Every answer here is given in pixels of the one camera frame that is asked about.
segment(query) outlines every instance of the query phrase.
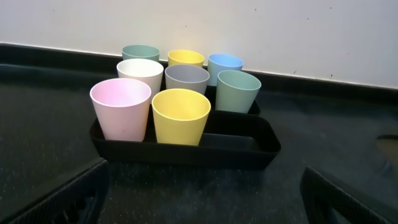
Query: yellow cup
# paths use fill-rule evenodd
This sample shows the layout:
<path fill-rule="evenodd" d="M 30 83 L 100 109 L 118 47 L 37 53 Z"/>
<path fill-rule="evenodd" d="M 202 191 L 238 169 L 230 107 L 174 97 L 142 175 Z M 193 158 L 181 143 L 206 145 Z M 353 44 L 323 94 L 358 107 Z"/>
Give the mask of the yellow cup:
<path fill-rule="evenodd" d="M 152 99 L 158 143 L 197 146 L 210 112 L 202 94 L 186 89 L 169 89 Z"/>
<path fill-rule="evenodd" d="M 172 50 L 169 52 L 169 66 L 184 64 L 202 67 L 204 61 L 203 55 L 192 50 Z"/>

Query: green cup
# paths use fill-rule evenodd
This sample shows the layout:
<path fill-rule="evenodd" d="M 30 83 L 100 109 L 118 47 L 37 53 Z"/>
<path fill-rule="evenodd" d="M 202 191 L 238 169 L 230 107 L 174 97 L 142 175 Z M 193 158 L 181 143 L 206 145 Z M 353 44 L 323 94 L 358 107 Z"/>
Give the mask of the green cup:
<path fill-rule="evenodd" d="M 217 81 L 216 110 L 247 113 L 260 87 L 260 80 L 246 72 L 220 72 Z"/>
<path fill-rule="evenodd" d="M 157 48 L 147 45 L 130 45 L 123 47 L 122 56 L 123 60 L 132 58 L 144 58 L 159 62 L 160 52 Z"/>

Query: pink cup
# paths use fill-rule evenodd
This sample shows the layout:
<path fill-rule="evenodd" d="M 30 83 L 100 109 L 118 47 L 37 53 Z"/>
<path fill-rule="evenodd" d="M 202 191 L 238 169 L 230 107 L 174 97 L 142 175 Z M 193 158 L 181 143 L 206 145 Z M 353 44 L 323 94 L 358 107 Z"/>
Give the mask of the pink cup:
<path fill-rule="evenodd" d="M 97 83 L 90 91 L 105 139 L 142 141 L 145 136 L 150 87 L 131 78 Z"/>

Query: black countertop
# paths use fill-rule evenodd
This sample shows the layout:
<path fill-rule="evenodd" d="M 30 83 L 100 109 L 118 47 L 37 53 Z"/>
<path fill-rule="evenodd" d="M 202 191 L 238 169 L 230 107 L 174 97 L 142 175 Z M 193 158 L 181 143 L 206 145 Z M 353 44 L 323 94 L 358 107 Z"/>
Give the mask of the black countertop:
<path fill-rule="evenodd" d="M 0 66 L 1 75 L 18 72 Z M 0 210 L 98 157 L 89 90 L 0 83 Z M 397 170 L 385 172 L 376 147 L 378 136 L 398 134 L 398 107 L 269 91 L 257 103 L 282 145 L 266 170 L 114 163 L 99 223 L 308 223 L 306 166 L 398 208 Z"/>

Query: gray cup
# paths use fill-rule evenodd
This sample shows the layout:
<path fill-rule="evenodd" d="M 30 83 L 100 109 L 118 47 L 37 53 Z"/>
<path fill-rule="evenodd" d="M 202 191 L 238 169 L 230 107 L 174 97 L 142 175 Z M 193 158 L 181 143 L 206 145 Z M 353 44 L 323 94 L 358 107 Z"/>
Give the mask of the gray cup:
<path fill-rule="evenodd" d="M 194 65 L 172 65 L 164 71 L 166 89 L 184 88 L 205 94 L 209 73 Z"/>
<path fill-rule="evenodd" d="M 159 55 L 160 52 L 157 48 L 147 45 L 130 45 L 122 49 L 123 60 L 143 58 L 159 62 Z"/>
<path fill-rule="evenodd" d="M 260 87 L 260 80 L 246 72 L 220 72 L 217 81 L 216 110 L 247 113 Z"/>

